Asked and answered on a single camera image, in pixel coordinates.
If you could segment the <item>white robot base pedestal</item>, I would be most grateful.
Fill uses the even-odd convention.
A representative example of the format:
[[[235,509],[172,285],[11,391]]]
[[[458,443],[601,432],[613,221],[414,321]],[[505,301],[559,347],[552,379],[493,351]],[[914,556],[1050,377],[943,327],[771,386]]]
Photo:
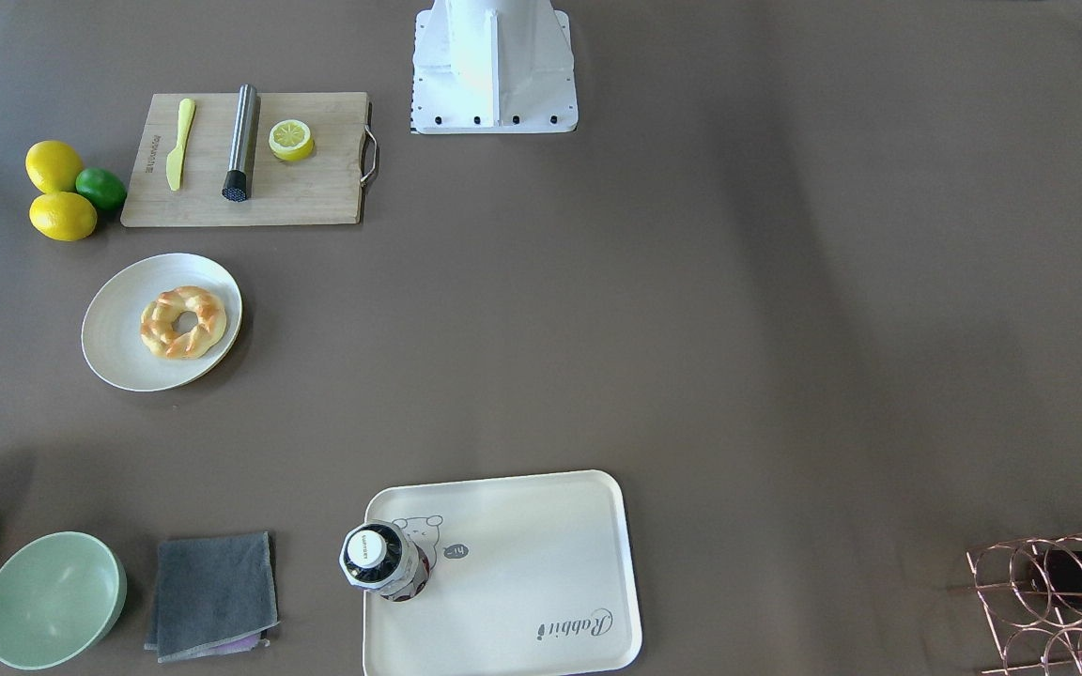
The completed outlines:
[[[435,1],[415,14],[415,134],[573,131],[570,19],[549,1]]]

